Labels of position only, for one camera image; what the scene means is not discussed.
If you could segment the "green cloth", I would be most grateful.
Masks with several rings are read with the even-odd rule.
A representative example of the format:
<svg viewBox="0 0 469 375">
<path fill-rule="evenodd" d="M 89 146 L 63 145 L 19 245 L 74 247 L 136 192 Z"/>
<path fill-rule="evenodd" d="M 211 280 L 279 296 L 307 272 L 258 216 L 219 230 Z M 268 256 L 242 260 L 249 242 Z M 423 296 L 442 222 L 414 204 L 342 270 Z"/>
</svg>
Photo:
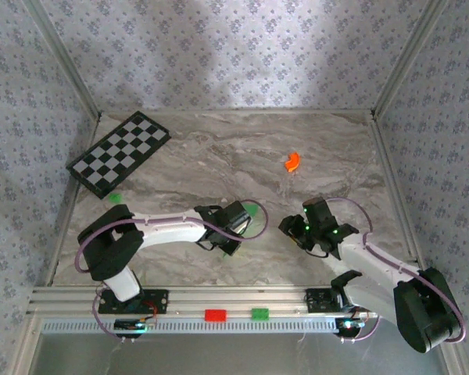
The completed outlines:
<svg viewBox="0 0 469 375">
<path fill-rule="evenodd" d="M 252 223 L 253 220 L 256 218 L 256 214 L 258 213 L 258 210 L 259 210 L 258 206 L 256 204 L 248 202 L 248 201 L 243 201 L 242 206 L 245 209 L 245 211 L 248 213 L 249 217 L 252 219 L 252 221 L 251 221 L 251 223 Z M 224 253 L 224 256 L 233 256 L 233 255 L 228 255 L 227 254 L 227 244 L 222 245 L 221 249 Z"/>
</svg>

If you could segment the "grey metal panel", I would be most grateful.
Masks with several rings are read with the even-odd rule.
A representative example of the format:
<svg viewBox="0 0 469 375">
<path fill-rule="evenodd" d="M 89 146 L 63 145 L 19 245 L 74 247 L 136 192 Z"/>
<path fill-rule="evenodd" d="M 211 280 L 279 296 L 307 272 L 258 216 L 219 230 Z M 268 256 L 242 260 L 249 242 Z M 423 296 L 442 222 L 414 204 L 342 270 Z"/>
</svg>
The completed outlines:
<svg viewBox="0 0 469 375">
<path fill-rule="evenodd" d="M 29 375 L 447 375 L 381 327 L 366 341 L 328 334 L 166 334 L 119 343 L 102 334 L 41 336 Z"/>
</svg>

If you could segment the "black grey checkerboard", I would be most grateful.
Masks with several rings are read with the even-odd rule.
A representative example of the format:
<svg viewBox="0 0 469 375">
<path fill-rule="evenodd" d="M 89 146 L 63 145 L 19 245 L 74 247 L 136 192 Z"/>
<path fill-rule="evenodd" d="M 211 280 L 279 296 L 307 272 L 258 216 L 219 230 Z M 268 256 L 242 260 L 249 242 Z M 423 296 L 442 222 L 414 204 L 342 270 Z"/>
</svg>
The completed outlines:
<svg viewBox="0 0 469 375">
<path fill-rule="evenodd" d="M 137 111 L 66 168 L 103 199 L 169 140 L 168 129 Z"/>
</svg>

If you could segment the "long aluminium mounting rail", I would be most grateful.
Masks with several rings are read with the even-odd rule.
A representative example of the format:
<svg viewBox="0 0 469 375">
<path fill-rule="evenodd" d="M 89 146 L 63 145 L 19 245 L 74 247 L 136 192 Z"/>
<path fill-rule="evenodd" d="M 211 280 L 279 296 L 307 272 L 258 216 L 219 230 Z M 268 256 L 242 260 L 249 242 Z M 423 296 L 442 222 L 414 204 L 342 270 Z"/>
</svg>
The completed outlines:
<svg viewBox="0 0 469 375">
<path fill-rule="evenodd" d="M 271 317 L 307 314 L 305 286 L 193 286 L 168 287 L 165 317 L 202 318 L 207 309 L 222 309 L 229 317 L 248 317 L 255 308 L 269 309 Z M 35 288 L 28 314 L 50 317 L 86 317 L 91 313 L 95 287 Z"/>
</svg>

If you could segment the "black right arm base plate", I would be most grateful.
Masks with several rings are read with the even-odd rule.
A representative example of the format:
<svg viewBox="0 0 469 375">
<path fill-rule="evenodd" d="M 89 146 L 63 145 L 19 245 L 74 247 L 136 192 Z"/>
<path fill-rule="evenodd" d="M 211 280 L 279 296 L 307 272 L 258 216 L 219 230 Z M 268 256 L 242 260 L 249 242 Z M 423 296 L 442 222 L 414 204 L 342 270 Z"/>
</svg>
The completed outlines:
<svg viewBox="0 0 469 375">
<path fill-rule="evenodd" d="M 304 300 L 308 313 L 351 313 L 358 310 L 344 290 L 335 287 L 307 288 Z"/>
</svg>

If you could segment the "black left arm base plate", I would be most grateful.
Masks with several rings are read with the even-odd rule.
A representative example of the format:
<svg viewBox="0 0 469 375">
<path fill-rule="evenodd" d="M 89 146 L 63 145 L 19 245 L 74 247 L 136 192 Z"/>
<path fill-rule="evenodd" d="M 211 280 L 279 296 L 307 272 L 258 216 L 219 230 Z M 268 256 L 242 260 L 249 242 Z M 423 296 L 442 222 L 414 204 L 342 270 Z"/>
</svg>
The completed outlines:
<svg viewBox="0 0 469 375">
<path fill-rule="evenodd" d="M 143 289 L 137 296 L 119 301 L 111 290 L 102 292 L 103 304 L 98 307 L 100 314 L 151 315 L 166 314 L 169 291 L 166 289 Z"/>
</svg>

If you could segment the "aluminium frame bar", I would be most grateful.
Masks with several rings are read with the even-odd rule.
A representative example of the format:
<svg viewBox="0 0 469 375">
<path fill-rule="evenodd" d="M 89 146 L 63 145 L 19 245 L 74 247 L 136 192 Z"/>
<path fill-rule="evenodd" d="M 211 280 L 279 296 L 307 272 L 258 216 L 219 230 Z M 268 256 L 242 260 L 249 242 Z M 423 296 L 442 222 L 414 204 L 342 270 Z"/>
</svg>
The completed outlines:
<svg viewBox="0 0 469 375">
<path fill-rule="evenodd" d="M 331 114 L 346 116 L 371 116 L 370 109 L 286 109 L 286 108 L 251 108 L 251 109 L 140 109 L 146 116 L 165 116 L 178 114 Z"/>
<path fill-rule="evenodd" d="M 381 92 L 372 108 L 373 119 L 379 121 L 394 99 L 397 91 L 409 73 L 424 43 L 431 35 L 439 17 L 449 4 L 449 0 L 427 0 L 410 36 L 402 47 L 398 59 L 388 75 Z"/>
<path fill-rule="evenodd" d="M 93 120 L 98 121 L 100 112 L 95 104 L 95 100 L 92 98 L 88 87 L 77 70 L 74 60 L 71 58 L 67 47 L 64 45 L 44 6 L 41 4 L 41 1 L 21 1 L 41 32 L 67 81 L 73 87 L 81 106 Z"/>
<path fill-rule="evenodd" d="M 374 115 L 370 115 L 369 126 L 381 168 L 385 175 L 388 196 L 403 238 L 404 248 L 406 249 L 406 252 L 417 261 L 418 266 L 425 269 L 428 267 L 428 264 L 424 259 L 424 254 L 417 239 L 414 223 L 410 217 L 403 189 L 399 182 L 396 166 L 392 160 L 388 147 L 381 134 L 381 128 L 379 127 Z"/>
</svg>

